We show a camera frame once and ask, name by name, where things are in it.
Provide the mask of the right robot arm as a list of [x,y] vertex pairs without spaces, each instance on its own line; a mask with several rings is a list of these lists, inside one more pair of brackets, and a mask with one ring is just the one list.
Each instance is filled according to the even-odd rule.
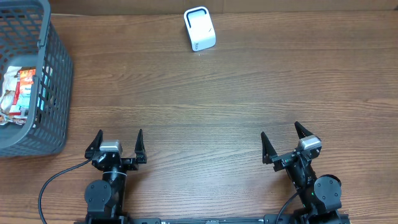
[[261,133],[262,162],[273,164],[276,172],[285,170],[296,193],[284,203],[275,217],[275,223],[345,223],[341,216],[341,180],[334,175],[316,176],[312,161],[322,149],[322,140],[298,121],[294,123],[297,147],[278,155],[265,132]]

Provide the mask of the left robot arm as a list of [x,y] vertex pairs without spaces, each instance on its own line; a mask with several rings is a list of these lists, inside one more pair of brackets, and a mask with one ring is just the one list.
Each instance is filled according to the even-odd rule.
[[87,214],[85,223],[132,223],[124,211],[127,172],[139,169],[147,162],[143,133],[139,131],[134,149],[135,157],[122,157],[123,148],[118,140],[104,140],[99,130],[85,151],[85,158],[91,161],[103,175],[100,180],[88,184],[85,189]]

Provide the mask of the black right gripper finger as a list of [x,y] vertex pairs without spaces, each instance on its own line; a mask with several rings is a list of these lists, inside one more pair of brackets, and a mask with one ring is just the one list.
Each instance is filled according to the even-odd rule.
[[271,144],[269,138],[265,134],[265,132],[261,133],[261,141],[262,141],[262,163],[263,164],[271,164],[273,163],[273,158],[277,157],[277,153]]
[[295,129],[296,129],[296,132],[297,132],[297,135],[298,135],[299,139],[302,139],[302,138],[305,138],[305,137],[313,135],[312,132],[310,132],[308,129],[306,129],[298,121],[296,121],[294,123],[294,126],[295,126]]

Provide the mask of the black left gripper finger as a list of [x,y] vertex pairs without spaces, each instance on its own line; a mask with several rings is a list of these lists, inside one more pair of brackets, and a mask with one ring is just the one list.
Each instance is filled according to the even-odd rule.
[[139,133],[137,135],[134,152],[136,154],[136,163],[137,164],[146,164],[147,163],[147,154],[146,154],[146,150],[144,147],[142,129],[139,130]]
[[96,151],[99,151],[100,145],[103,142],[103,131],[100,129],[91,142],[91,144],[85,150],[85,159],[91,159]]

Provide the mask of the teal wipes packet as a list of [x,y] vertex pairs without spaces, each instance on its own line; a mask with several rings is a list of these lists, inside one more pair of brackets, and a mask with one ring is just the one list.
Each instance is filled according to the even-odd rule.
[[21,116],[27,116],[29,112],[30,95],[20,94],[17,100],[17,107],[21,113]]

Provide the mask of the orange snack packet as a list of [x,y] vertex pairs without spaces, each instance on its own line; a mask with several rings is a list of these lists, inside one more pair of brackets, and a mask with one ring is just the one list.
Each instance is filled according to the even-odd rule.
[[35,75],[35,68],[24,67],[20,72],[20,93],[23,95],[30,95],[32,92],[32,85],[34,84],[33,76]]

